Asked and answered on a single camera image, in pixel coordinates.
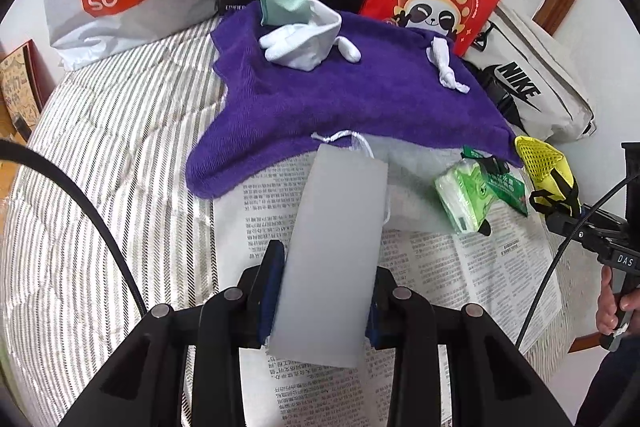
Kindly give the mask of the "person right hand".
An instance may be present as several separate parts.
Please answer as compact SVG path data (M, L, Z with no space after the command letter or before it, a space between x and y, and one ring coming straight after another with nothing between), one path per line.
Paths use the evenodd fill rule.
M606 265L601 272L601 290L598 297L598 307L596 312L597 330L602 335L611 335L617 327L616 312L618 304L612 291L611 282L613 278L612 269ZM631 336L639 335L639 308L640 293L639 289L635 289L632 293L620 298L622 309L632 311L632 317L627 329L627 334Z

